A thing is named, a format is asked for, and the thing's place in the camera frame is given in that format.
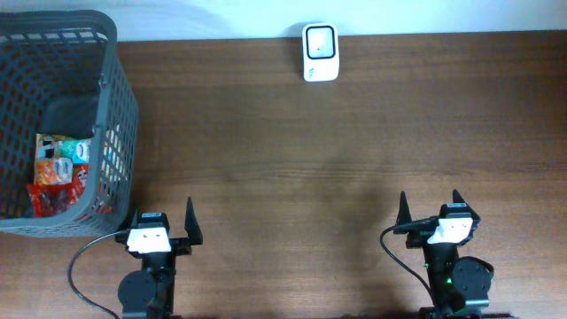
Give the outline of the teal tissue pack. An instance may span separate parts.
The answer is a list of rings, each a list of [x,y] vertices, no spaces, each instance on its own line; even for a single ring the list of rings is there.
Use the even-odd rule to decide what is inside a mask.
[[[74,164],[88,164],[91,139],[60,141],[60,156],[70,159]]]

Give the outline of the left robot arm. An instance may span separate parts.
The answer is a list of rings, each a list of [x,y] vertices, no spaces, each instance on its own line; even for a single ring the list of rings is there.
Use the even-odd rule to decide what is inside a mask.
[[[123,318],[176,318],[174,311],[176,259],[192,254],[192,247],[203,244],[191,198],[187,199],[183,237],[170,237],[165,213],[134,212],[115,241],[125,245],[141,268],[127,274],[120,282],[118,299]]]

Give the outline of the orange tissue pack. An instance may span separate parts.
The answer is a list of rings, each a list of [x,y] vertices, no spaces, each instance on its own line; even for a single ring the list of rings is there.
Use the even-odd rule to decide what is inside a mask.
[[[35,184],[67,184],[73,179],[74,164],[68,158],[44,159],[35,163]]]

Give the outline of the yellow snack bag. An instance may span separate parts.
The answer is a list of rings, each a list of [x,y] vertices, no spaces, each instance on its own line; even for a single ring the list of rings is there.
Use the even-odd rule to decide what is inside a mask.
[[[60,143],[64,140],[67,140],[66,136],[37,134],[35,136],[35,159],[41,161],[59,158]]]

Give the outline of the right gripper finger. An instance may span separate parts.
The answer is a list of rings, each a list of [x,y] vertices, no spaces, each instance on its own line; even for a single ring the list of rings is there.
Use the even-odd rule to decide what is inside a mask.
[[[409,224],[412,222],[411,213],[408,205],[408,200],[406,193],[402,191],[400,193],[400,203],[399,203],[399,212],[396,218],[396,226],[401,226],[405,224]]]
[[[463,199],[463,197],[461,196],[461,194],[457,189],[454,189],[452,191],[452,199],[453,199],[453,203],[456,205],[466,205],[466,201]]]

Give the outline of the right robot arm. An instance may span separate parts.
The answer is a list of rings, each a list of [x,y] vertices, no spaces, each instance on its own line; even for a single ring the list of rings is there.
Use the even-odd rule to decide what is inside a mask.
[[[489,306],[493,266],[458,253],[472,240],[480,217],[457,190],[452,191],[452,199],[440,207],[438,215],[414,220],[406,194],[400,194],[393,233],[406,237],[408,249],[423,251],[426,289],[432,300],[431,307],[418,310],[420,318],[480,318],[482,309]]]

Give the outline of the red Hacks candy bag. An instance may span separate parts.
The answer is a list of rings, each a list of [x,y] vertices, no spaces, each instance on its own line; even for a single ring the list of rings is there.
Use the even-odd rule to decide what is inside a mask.
[[[70,183],[27,186],[31,202],[31,216],[34,218],[52,217],[64,213],[74,206],[81,198],[87,181],[89,165],[74,166],[73,178]]]

